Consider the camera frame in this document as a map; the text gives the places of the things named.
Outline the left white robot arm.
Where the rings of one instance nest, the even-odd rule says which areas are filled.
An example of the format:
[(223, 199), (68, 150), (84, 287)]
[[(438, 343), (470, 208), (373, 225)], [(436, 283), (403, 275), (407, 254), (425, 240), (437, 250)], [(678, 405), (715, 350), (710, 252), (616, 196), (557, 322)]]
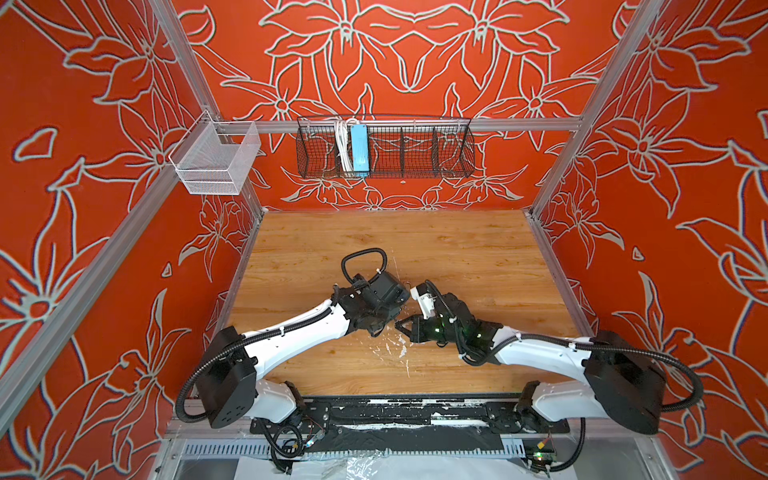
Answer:
[(267, 375), (320, 344), (358, 331), (379, 336), (410, 298), (387, 265), (381, 248), (353, 252), (340, 263), (348, 285), (336, 285), (318, 306), (266, 329), (219, 331), (181, 387), (176, 418), (187, 424), (206, 421), (213, 429), (241, 418), (273, 424), (289, 419), (300, 410), (300, 394), (293, 384), (271, 382)]

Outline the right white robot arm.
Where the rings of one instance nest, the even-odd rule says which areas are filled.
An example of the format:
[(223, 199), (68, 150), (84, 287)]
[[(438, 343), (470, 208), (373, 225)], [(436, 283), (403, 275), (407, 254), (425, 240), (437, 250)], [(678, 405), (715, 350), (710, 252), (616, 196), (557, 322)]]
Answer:
[(620, 335), (561, 338), (523, 332), (476, 318), (453, 294), (413, 290), (421, 309), (396, 322), (412, 343), (453, 344), (471, 367), (526, 366), (563, 376), (529, 382), (517, 409), (535, 426), (570, 418), (610, 419), (654, 435), (664, 413), (686, 410), (703, 396), (701, 378), (666, 353), (635, 349)]

